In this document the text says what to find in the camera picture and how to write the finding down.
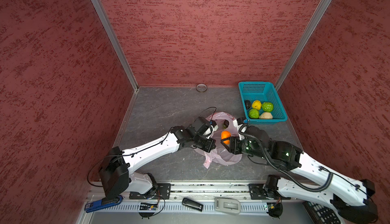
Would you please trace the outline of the pink plastic bag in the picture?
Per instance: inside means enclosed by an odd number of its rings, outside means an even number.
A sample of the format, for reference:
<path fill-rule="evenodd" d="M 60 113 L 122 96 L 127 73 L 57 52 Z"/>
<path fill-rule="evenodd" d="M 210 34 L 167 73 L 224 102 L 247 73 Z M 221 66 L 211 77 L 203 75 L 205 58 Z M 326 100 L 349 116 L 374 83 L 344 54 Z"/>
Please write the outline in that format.
<path fill-rule="evenodd" d="M 203 166 L 208 169 L 212 162 L 218 163 L 224 166 L 229 166 L 236 164 L 241 161 L 242 155 L 234 155 L 232 153 L 229 153 L 224 146 L 222 146 L 220 140 L 221 140 L 221 133 L 222 131 L 229 131 L 231 133 L 232 137 L 238 137 L 238 131 L 233 126 L 233 120 L 236 118 L 226 112 L 217 112 L 213 115 L 213 120 L 216 121 L 218 125 L 218 130 L 215 131 L 211 138 L 216 140 L 216 148 L 213 149 L 210 153 L 204 152 L 200 149 L 195 149 L 195 152 L 199 155 L 202 155 L 205 157 L 205 161 Z M 223 129 L 222 123 L 224 120 L 228 120 L 230 125 L 227 129 Z"/>

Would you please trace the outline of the orange fruit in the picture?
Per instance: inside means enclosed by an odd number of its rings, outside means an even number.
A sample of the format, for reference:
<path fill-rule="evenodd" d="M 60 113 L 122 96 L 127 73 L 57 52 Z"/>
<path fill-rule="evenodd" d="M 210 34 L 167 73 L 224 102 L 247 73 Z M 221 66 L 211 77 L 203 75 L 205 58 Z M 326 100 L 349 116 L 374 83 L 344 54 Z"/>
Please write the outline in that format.
<path fill-rule="evenodd" d="M 224 140 L 224 139 L 228 139 L 231 137 L 231 133 L 229 131 L 222 131 L 221 133 L 221 139 Z"/>

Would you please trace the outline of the dark avocado fruit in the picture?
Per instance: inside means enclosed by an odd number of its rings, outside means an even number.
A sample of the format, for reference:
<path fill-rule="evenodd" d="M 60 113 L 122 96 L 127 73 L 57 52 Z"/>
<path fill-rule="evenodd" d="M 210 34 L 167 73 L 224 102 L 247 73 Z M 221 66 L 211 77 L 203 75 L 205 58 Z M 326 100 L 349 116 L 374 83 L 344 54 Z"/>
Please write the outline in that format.
<path fill-rule="evenodd" d="M 249 110 L 252 106 L 252 103 L 249 100 L 245 100 L 244 105 L 245 105 L 246 110 Z"/>

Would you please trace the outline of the beige brown fruit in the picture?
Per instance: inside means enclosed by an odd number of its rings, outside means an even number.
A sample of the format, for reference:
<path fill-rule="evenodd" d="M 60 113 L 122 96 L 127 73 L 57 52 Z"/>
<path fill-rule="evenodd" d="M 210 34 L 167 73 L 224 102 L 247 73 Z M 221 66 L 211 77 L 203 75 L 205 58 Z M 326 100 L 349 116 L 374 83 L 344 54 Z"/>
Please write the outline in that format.
<path fill-rule="evenodd" d="M 273 115 L 271 112 L 263 112 L 259 119 L 273 119 Z"/>

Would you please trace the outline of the yellow fruit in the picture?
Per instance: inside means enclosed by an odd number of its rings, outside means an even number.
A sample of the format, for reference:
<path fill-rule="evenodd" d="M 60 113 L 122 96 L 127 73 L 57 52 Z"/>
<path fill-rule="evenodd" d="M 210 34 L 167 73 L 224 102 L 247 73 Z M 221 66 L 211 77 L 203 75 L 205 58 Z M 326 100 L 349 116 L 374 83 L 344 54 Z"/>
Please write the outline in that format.
<path fill-rule="evenodd" d="M 255 110 L 261 110 L 262 109 L 262 102 L 259 100 L 255 100 L 255 101 L 253 101 L 251 107 L 252 107 L 252 109 L 255 109 Z"/>

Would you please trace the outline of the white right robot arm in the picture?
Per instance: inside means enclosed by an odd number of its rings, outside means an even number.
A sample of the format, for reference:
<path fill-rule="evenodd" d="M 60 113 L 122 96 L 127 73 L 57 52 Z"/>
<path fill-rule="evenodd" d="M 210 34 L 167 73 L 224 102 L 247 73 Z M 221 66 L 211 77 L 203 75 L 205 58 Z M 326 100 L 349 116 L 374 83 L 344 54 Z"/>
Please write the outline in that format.
<path fill-rule="evenodd" d="M 377 205 L 371 199 L 375 185 L 368 179 L 344 176 L 298 147 L 274 141 L 264 130 L 247 124 L 238 126 L 237 137 L 222 132 L 221 144 L 232 154 L 261 158 L 279 172 L 269 175 L 260 191 L 267 199 L 296 198 L 318 203 L 354 224 L 378 220 Z"/>

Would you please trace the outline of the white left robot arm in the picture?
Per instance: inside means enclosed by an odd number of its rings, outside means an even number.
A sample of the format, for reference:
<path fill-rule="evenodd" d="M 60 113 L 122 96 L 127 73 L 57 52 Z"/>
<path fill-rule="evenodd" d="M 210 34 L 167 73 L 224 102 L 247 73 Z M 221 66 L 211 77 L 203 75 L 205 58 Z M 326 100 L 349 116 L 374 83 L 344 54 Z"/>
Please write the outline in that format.
<path fill-rule="evenodd" d="M 189 126 L 171 127 L 166 134 L 144 145 L 124 150 L 118 146 L 112 148 L 98 167 L 105 198 L 113 200 L 125 191 L 148 198 L 155 196 L 158 186 L 152 174 L 136 171 L 162 156 L 184 148 L 210 153 L 216 148 L 216 140 L 212 135 L 217 130 L 218 125 L 214 120 L 200 116 Z"/>

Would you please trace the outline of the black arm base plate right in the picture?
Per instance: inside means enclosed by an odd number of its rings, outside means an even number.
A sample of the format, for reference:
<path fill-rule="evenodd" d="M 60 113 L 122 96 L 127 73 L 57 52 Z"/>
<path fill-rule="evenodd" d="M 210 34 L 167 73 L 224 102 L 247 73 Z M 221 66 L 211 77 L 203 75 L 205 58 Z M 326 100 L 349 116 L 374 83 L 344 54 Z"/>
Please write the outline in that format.
<path fill-rule="evenodd" d="M 283 197 L 276 190 L 265 187 L 265 184 L 248 184 L 249 194 L 252 200 L 290 200 L 290 197 Z"/>

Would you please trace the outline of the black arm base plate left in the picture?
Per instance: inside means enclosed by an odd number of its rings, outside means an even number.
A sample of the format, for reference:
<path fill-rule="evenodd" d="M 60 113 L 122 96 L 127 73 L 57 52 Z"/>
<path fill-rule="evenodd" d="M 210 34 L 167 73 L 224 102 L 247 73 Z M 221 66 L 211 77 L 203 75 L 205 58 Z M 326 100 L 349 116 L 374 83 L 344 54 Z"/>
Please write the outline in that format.
<path fill-rule="evenodd" d="M 170 192 L 171 192 L 171 187 L 172 185 L 170 183 L 158 183 L 157 184 L 157 189 L 152 195 L 151 193 L 148 195 L 142 195 L 137 192 L 130 192 L 129 194 L 129 199 L 131 200 L 162 200 L 162 199 L 169 199 L 170 197 Z"/>

